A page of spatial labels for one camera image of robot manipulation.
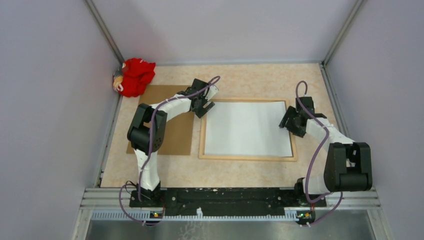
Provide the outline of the brown backing board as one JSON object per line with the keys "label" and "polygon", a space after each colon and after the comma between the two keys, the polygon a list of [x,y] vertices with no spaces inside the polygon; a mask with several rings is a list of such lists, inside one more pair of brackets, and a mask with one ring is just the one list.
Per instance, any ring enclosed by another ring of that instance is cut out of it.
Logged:
{"label": "brown backing board", "polygon": [[[148,85],[138,104],[159,104],[185,91],[187,85]],[[172,119],[167,118],[164,139],[157,153],[159,155],[189,156],[191,154],[195,113],[188,111]]]}

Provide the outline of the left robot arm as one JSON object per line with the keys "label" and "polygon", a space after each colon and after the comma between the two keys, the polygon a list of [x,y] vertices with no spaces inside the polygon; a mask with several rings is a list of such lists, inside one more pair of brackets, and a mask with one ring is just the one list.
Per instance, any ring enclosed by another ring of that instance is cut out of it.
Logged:
{"label": "left robot arm", "polygon": [[141,103],[133,116],[127,139],[134,150],[138,165],[136,199],[149,207],[160,202],[158,150],[165,140],[169,121],[182,114],[194,113],[199,119],[214,107],[212,98],[219,92],[220,76],[205,82],[195,78],[192,85],[159,103]]}

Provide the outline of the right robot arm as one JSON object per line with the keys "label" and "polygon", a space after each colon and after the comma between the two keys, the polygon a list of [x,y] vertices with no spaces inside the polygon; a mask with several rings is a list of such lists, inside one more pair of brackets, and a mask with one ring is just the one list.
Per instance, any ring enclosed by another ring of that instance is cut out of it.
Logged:
{"label": "right robot arm", "polygon": [[296,181],[293,200],[297,205],[317,202],[314,195],[324,197],[331,193],[363,192],[372,188],[370,146],[343,135],[324,114],[316,113],[312,97],[298,97],[295,106],[288,107],[279,127],[297,137],[309,135],[318,141],[312,163],[321,150],[327,153],[323,173],[312,177],[310,166],[306,176]]}

